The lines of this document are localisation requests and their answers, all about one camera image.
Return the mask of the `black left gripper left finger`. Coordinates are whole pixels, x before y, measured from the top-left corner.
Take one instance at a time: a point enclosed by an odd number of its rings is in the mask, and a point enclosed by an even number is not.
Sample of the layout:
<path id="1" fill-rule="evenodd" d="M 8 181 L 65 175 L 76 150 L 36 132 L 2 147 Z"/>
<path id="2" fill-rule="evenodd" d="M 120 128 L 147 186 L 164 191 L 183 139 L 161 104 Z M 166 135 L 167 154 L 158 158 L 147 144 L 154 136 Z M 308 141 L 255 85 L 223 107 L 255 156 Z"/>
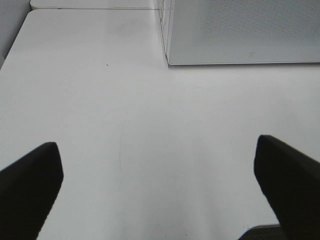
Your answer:
<path id="1" fill-rule="evenodd" d="M 0 172 L 0 238 L 37 239 L 64 179 L 55 142 L 46 142 Z"/>

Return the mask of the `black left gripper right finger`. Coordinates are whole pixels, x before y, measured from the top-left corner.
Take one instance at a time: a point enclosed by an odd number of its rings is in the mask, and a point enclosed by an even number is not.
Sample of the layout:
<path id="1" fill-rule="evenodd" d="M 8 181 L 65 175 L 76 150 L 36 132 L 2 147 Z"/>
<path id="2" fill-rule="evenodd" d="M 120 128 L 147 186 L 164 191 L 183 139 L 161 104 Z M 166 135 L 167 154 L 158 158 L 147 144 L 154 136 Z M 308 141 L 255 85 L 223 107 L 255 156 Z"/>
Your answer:
<path id="1" fill-rule="evenodd" d="M 318 161 L 271 135 L 260 135 L 254 175 L 287 239 L 320 238 Z"/>

